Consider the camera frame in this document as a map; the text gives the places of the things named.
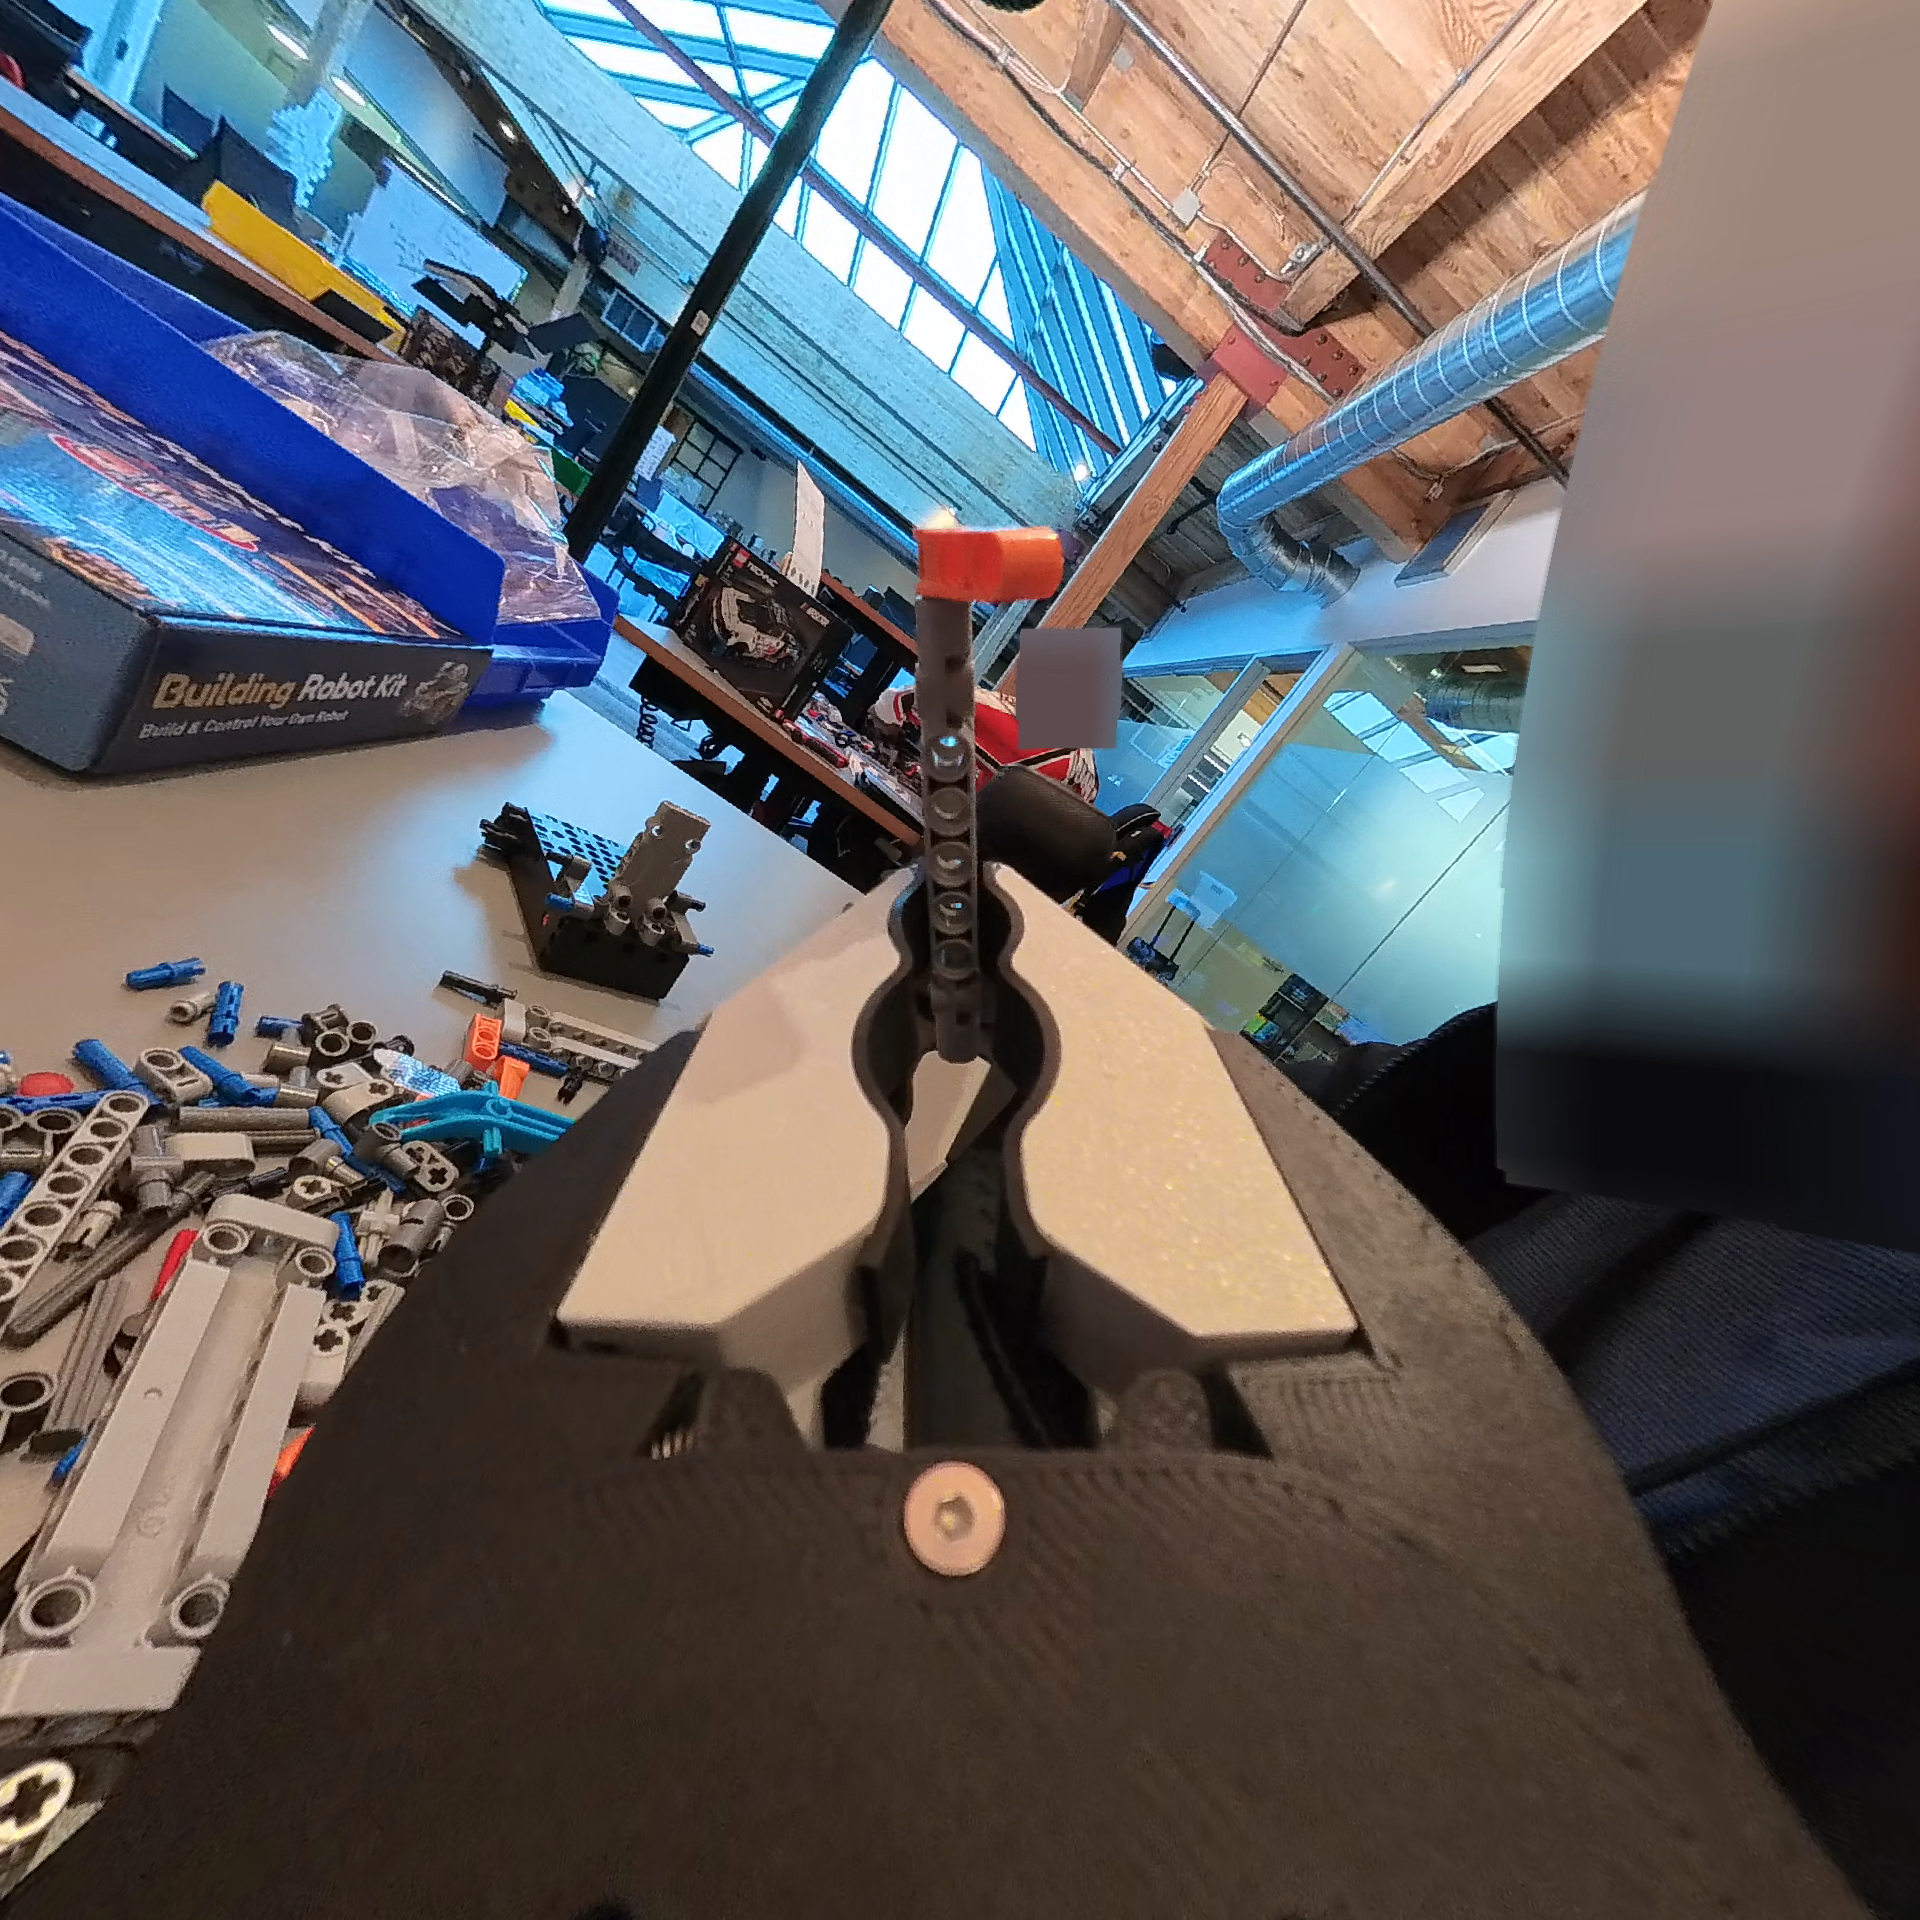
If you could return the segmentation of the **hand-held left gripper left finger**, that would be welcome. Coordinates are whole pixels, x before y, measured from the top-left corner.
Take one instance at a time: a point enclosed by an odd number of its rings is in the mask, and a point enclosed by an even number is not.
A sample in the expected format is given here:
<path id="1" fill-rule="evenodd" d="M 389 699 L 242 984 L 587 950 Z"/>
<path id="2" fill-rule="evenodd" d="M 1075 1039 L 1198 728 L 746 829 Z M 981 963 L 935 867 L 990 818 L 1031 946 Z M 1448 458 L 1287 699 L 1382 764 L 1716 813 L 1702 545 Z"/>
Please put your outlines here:
<path id="1" fill-rule="evenodd" d="M 806 1441 L 858 1436 L 831 1383 L 899 1322 L 925 1061 L 912 903 L 892 875 L 711 1013 L 563 1293 L 573 1344 L 763 1374 Z"/>

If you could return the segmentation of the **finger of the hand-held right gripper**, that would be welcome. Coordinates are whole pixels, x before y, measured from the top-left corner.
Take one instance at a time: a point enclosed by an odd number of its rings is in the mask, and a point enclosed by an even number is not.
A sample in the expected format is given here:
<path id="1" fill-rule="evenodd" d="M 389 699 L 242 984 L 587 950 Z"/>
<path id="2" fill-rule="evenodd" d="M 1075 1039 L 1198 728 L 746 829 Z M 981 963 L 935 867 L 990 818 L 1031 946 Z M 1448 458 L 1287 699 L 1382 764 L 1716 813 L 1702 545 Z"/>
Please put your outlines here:
<path id="1" fill-rule="evenodd" d="M 925 1191 L 1008 1112 L 1012 1091 L 1012 1078 L 990 1061 L 925 1057 L 901 1122 L 906 1191 Z"/>

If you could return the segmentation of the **pile of building pieces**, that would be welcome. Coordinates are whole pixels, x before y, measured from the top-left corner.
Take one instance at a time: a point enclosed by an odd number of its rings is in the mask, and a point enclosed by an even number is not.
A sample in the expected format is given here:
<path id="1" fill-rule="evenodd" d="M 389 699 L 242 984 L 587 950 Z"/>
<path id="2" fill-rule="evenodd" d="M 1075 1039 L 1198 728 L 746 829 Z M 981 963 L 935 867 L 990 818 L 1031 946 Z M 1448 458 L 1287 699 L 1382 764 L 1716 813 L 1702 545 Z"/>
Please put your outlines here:
<path id="1" fill-rule="evenodd" d="M 475 1013 L 517 1001 L 459 974 L 442 974 L 442 992 Z M 268 1048 L 247 1075 L 215 1057 L 242 1008 L 242 984 L 220 983 L 167 1008 L 180 1028 L 205 1022 L 205 1045 L 127 1061 L 77 1039 L 90 1089 L 5 1061 L 5 1492 L 69 1479 L 207 1211 L 236 1191 L 337 1226 L 337 1278 L 275 1489 L 407 1286 L 529 1159 L 369 1139 L 375 1112 L 495 1091 L 459 1048 L 432 1069 L 410 1035 L 325 1004 L 293 1022 L 257 1016 Z"/>

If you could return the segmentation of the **blue shirt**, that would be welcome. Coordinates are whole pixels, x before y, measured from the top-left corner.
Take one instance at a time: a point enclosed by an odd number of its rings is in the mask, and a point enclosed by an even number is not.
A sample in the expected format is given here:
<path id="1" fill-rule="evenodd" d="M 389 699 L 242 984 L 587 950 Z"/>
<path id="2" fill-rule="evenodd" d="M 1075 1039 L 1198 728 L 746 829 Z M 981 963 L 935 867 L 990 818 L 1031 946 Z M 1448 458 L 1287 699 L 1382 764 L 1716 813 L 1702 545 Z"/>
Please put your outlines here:
<path id="1" fill-rule="evenodd" d="M 1917 1251 L 1554 1191 L 1468 1243 L 1667 1562 L 1920 1457 Z"/>

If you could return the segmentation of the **light blue separator tool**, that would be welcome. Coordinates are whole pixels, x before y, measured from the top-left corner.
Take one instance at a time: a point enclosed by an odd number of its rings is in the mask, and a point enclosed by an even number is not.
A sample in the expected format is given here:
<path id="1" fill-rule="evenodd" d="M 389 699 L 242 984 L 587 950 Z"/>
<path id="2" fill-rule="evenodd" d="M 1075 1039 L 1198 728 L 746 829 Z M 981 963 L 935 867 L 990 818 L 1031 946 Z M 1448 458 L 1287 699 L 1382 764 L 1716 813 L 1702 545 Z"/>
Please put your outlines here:
<path id="1" fill-rule="evenodd" d="M 369 1115 L 369 1139 L 397 1141 L 475 1141 L 486 1159 L 498 1154 L 540 1154 L 542 1149 L 573 1133 L 573 1115 L 547 1115 L 529 1103 L 495 1091 L 450 1091 L 403 1103 Z"/>

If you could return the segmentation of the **black metal pole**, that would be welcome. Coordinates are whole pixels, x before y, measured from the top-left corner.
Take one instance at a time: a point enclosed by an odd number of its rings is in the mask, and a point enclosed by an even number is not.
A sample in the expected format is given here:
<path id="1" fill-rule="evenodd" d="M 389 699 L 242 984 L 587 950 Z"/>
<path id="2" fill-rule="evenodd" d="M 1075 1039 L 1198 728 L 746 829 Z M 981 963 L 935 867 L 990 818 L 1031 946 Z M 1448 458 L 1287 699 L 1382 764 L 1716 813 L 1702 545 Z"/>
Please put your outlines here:
<path id="1" fill-rule="evenodd" d="M 777 201 L 788 198 L 794 181 L 813 161 L 846 78 L 867 59 L 881 24 L 891 19 L 891 0 L 853 0 L 831 37 L 831 49 L 813 70 L 800 103 L 794 108 L 788 124 L 772 136 L 763 167 L 744 189 L 744 206 L 731 211 L 722 240 L 712 243 L 706 272 L 689 282 L 678 323 L 668 327 L 662 345 L 653 349 L 637 403 L 625 407 L 622 425 L 612 427 L 589 490 L 576 499 L 566 516 L 566 548 L 576 563 L 595 554 L 605 540 L 612 506 L 622 503 L 625 483 L 642 470 L 648 440 L 658 435 L 668 407 L 678 403 L 685 372 L 694 368 L 700 349 L 719 315 L 729 308 L 744 272 L 749 266 L 760 240 L 772 227 Z"/>

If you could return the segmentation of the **grey perforated thin beam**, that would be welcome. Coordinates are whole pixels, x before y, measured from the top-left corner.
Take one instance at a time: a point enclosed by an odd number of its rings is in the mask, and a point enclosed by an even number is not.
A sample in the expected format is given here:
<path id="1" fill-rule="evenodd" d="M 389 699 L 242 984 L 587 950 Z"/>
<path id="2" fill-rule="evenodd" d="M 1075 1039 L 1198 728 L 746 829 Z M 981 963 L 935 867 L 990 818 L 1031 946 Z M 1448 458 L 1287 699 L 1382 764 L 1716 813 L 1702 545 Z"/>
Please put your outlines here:
<path id="1" fill-rule="evenodd" d="M 981 1057 L 981 851 L 975 851 L 975 676 L 971 608 L 915 605 L 915 723 L 923 723 L 923 887 L 925 1001 L 944 1063 Z"/>

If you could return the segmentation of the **black car model box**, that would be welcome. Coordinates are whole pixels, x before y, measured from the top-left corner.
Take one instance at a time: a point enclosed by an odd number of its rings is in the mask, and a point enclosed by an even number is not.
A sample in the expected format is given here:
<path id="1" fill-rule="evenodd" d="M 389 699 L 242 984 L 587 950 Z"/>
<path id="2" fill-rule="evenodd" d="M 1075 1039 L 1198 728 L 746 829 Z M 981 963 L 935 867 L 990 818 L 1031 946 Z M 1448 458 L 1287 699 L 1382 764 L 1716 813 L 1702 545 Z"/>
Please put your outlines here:
<path id="1" fill-rule="evenodd" d="M 769 719 L 798 719 L 853 625 L 744 540 L 722 540 L 668 616 L 671 634 Z"/>

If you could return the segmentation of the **blue storage bin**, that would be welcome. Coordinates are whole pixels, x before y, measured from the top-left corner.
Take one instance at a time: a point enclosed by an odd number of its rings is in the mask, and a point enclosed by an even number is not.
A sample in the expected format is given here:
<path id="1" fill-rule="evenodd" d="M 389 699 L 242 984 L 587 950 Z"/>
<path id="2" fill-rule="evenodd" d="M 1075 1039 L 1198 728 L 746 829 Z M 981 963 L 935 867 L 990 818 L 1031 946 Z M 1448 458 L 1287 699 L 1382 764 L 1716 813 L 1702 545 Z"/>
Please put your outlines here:
<path id="1" fill-rule="evenodd" d="M 617 594 L 589 580 L 581 621 L 505 621 L 505 566 L 428 503 L 212 356 L 247 333 L 14 198 L 0 201 L 5 337 L 101 407 L 205 461 L 304 533 L 340 548 L 442 625 L 495 649 L 468 709 L 513 709 L 589 685 L 610 657 Z"/>

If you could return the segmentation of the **light grey rectangular frame piece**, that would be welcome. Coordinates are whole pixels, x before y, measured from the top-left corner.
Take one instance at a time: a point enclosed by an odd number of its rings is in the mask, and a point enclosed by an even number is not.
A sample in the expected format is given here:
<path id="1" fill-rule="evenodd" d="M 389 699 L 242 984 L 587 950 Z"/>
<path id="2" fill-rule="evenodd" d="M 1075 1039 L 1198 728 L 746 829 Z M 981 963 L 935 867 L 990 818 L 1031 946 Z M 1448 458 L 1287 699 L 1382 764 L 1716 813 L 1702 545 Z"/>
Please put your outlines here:
<path id="1" fill-rule="evenodd" d="M 232 1607 L 337 1278 L 337 1226 L 220 1197 L 90 1433 L 5 1617 L 0 1720 L 167 1714 Z"/>
<path id="2" fill-rule="evenodd" d="M 502 1048 L 519 1048 L 529 1063 L 540 1063 L 540 1075 L 554 1075 L 554 1078 L 576 1075 L 587 1084 L 610 1089 L 653 1057 L 653 1045 L 631 1031 L 587 1022 L 573 1013 L 547 1013 L 525 1001 L 505 1001 L 498 1008 L 498 1022 L 502 1022 Z"/>

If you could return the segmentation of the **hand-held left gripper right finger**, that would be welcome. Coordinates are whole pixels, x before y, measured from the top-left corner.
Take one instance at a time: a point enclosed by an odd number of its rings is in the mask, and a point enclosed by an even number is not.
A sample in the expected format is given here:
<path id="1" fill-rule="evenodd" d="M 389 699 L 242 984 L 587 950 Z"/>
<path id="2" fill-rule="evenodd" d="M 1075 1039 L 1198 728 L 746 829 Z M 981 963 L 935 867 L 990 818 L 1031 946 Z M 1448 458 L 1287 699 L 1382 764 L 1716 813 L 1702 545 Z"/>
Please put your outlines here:
<path id="1" fill-rule="evenodd" d="M 1262 1141 L 1214 1031 L 1016 869 L 990 869 L 1001 1226 L 981 1357 L 1016 1446 L 1148 1430 L 1266 1446 L 1243 1364 L 1335 1357 L 1358 1317 Z"/>

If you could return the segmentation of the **yellow bin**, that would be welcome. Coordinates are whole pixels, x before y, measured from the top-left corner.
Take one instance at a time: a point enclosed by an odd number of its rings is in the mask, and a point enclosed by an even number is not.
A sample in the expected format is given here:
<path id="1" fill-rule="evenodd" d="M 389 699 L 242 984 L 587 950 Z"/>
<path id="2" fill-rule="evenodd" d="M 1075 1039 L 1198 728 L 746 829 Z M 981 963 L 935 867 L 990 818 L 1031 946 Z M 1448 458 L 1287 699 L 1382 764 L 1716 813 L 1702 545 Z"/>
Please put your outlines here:
<path id="1" fill-rule="evenodd" d="M 407 323 L 391 306 L 369 292 L 359 277 L 340 272 L 326 252 L 304 243 L 291 227 L 270 221 L 232 184 L 205 189 L 205 211 L 212 236 L 247 259 L 257 272 L 275 277 L 291 295 L 310 300 L 355 337 L 397 349 L 407 341 Z"/>

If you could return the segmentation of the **orange connector piece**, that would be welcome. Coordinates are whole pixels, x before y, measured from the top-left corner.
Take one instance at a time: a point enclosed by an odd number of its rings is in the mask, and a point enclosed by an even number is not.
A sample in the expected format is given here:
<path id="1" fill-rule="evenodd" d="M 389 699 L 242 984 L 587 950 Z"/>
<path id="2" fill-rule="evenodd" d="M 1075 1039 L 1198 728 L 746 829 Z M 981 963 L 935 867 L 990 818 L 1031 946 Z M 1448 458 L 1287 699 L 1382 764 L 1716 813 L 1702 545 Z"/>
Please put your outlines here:
<path id="1" fill-rule="evenodd" d="M 915 529 L 915 594 L 942 605 L 1043 605 L 1065 586 L 1065 545 L 1044 524 Z"/>

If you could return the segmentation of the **black and grey block model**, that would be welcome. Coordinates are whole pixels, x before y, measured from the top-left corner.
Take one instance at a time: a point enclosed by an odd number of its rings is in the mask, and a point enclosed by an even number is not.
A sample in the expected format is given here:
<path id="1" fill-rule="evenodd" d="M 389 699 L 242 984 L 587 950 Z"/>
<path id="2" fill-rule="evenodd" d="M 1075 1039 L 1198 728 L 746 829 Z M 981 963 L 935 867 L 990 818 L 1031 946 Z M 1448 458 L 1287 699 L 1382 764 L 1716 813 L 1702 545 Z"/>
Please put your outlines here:
<path id="1" fill-rule="evenodd" d="M 517 887 L 540 974 L 648 1004 L 712 953 L 689 926 L 706 903 L 684 887 L 706 834 L 711 818 L 671 803 L 625 849 L 525 806 L 481 824 Z"/>

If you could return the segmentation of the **silver ventilation duct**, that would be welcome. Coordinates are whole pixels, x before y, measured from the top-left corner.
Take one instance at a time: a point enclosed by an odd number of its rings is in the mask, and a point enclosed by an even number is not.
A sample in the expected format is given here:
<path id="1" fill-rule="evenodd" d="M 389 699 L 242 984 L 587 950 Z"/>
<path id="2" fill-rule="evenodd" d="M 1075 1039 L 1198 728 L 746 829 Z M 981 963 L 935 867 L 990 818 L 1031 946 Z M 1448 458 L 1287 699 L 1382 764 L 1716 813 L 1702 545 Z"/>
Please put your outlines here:
<path id="1" fill-rule="evenodd" d="M 1271 592 L 1297 592 L 1319 605 L 1347 597 L 1358 586 L 1358 566 L 1335 548 L 1288 540 L 1279 506 L 1600 345 L 1620 295 L 1646 198 L 1617 201 L 1523 277 L 1510 277 L 1387 366 L 1287 448 L 1240 466 L 1214 499 L 1214 529 L 1236 563 Z"/>

